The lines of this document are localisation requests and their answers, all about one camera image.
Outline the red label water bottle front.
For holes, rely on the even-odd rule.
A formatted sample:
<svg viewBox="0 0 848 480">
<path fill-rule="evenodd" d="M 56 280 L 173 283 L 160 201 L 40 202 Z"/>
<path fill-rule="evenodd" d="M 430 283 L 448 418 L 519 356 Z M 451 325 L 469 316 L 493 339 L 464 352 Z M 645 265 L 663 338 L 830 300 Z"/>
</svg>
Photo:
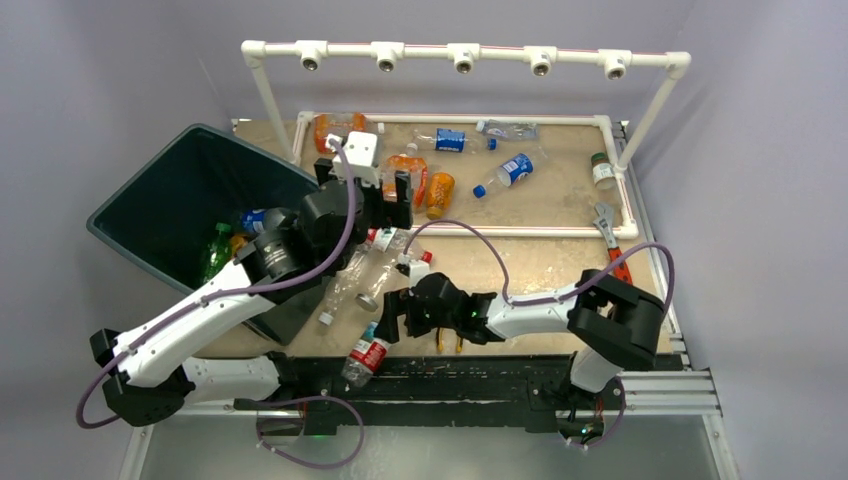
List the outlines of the red label water bottle front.
<svg viewBox="0 0 848 480">
<path fill-rule="evenodd" d="M 375 337 L 377 322 L 370 322 L 345 359 L 341 376 L 352 388 L 366 385 L 385 359 L 391 346 Z"/>
</svg>

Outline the red label bottle red cap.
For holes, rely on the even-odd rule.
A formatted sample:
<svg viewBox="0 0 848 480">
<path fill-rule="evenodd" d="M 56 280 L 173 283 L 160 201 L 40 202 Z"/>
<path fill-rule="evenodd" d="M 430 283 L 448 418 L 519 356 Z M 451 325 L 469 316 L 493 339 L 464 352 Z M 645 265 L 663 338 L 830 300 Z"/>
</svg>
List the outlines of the red label bottle red cap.
<svg viewBox="0 0 848 480">
<path fill-rule="evenodd" d="M 424 249 L 417 240 L 411 239 L 409 230 L 399 229 L 396 227 L 368 230 L 366 243 L 372 248 L 383 254 L 389 255 L 393 259 L 406 252 L 411 258 L 424 261 L 430 264 L 433 260 L 433 254 Z"/>
</svg>

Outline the large crushed orange label bottle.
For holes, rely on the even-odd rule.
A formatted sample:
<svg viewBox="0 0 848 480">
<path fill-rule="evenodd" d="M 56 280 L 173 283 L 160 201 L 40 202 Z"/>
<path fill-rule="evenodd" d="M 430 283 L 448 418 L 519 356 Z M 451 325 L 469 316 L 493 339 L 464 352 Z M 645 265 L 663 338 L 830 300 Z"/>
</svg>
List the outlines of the large crushed orange label bottle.
<svg viewBox="0 0 848 480">
<path fill-rule="evenodd" d="M 375 122 L 360 112 L 323 113 L 313 119 L 313 143 L 319 153 L 330 153 L 326 146 L 327 137 L 332 134 L 346 137 L 352 131 L 382 135 L 385 124 Z"/>
</svg>

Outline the orange juice bottle orange cap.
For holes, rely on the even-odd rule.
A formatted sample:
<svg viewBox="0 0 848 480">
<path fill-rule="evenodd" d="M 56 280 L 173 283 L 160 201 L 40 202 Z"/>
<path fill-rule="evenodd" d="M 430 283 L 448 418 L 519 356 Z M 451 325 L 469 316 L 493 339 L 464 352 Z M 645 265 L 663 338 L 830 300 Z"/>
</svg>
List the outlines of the orange juice bottle orange cap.
<svg viewBox="0 0 848 480">
<path fill-rule="evenodd" d="M 239 250 L 247 246 L 250 237 L 245 234 L 235 234 L 229 239 L 230 258 L 234 258 Z"/>
</svg>

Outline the green plastic bottle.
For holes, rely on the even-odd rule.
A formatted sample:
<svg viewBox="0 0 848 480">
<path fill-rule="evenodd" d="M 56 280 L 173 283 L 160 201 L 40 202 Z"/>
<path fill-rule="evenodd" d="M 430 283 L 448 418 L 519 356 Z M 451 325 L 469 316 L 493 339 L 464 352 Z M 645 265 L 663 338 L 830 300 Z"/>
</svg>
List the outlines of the green plastic bottle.
<svg viewBox="0 0 848 480">
<path fill-rule="evenodd" d="M 203 256 L 201 270 L 202 284 L 213 279 L 230 260 L 232 255 L 229 243 L 232 233 L 231 226 L 227 223 L 218 222 L 214 230 L 215 235 L 207 244 L 206 252 Z"/>
</svg>

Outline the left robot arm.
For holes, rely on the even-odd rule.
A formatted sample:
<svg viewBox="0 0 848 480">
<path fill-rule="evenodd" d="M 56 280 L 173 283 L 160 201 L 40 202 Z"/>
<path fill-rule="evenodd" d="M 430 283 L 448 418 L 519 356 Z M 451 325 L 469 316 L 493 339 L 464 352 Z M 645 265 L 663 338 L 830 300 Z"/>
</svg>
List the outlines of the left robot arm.
<svg viewBox="0 0 848 480">
<path fill-rule="evenodd" d="M 395 173 L 386 197 L 379 169 L 344 153 L 316 164 L 318 189 L 295 212 L 266 228 L 199 289 L 155 319 L 119 333 L 91 337 L 113 420 L 140 427 L 181 408 L 214 400 L 266 401 L 284 409 L 298 382 L 262 354 L 202 360 L 198 352 L 232 327 L 281 306 L 344 270 L 371 229 L 412 225 L 410 175 Z"/>
</svg>

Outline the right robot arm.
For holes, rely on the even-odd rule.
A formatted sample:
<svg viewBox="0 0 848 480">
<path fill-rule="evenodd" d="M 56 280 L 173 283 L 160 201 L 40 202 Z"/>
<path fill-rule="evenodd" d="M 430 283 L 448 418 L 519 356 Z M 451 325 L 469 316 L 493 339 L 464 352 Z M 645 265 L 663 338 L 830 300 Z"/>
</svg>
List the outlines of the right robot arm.
<svg viewBox="0 0 848 480">
<path fill-rule="evenodd" d="M 530 334 L 571 333 L 584 347 L 561 381 L 564 399 L 584 407 L 622 371 L 654 368 L 666 313 L 663 300 L 596 269 L 558 290 L 506 299 L 468 293 L 445 274 L 429 273 L 384 296 L 373 333 L 382 349 L 401 336 L 447 329 L 477 345 Z"/>
</svg>

